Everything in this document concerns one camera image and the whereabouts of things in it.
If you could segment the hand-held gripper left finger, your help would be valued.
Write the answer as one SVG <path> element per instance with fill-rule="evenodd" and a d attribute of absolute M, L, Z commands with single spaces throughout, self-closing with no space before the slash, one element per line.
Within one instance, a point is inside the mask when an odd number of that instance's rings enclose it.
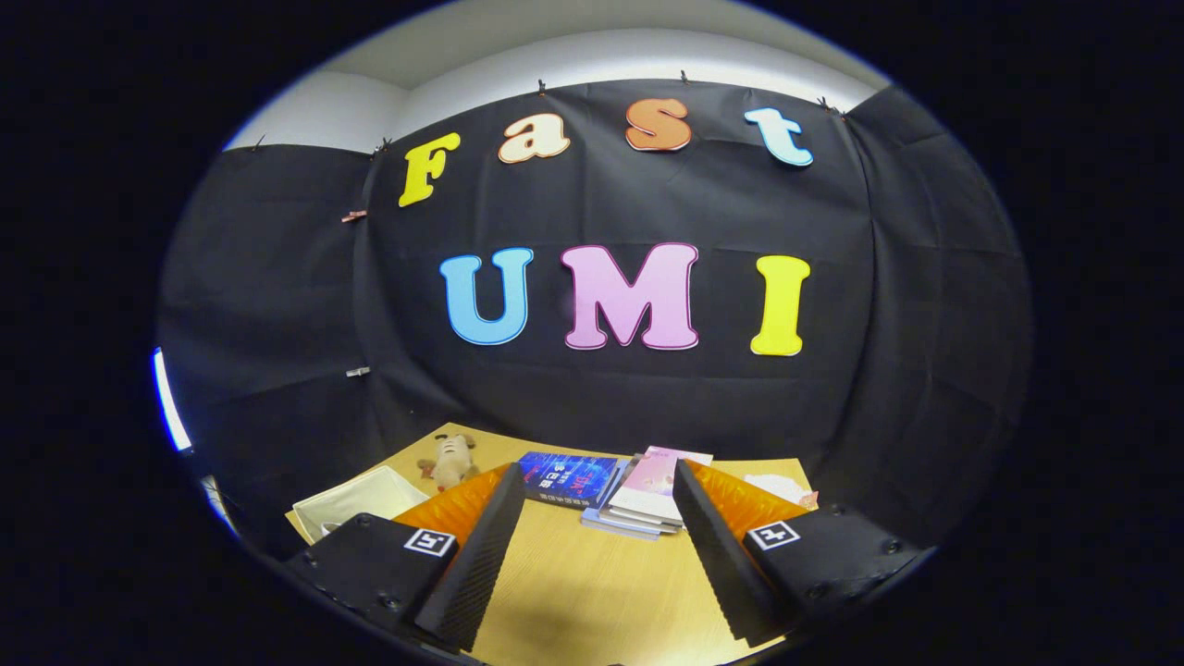
<path fill-rule="evenodd" d="M 360 512 L 285 569 L 373 629 L 445 653 L 469 652 L 522 506 L 520 465 L 498 465 L 393 519 Z"/>

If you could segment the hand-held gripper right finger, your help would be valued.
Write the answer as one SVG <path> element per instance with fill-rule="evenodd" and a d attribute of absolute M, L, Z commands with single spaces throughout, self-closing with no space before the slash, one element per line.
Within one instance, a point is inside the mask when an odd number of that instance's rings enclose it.
<path fill-rule="evenodd" d="M 678 461 L 673 498 L 733 636 L 753 648 L 858 615 L 934 553 L 842 502 L 804 510 L 697 461 Z"/>

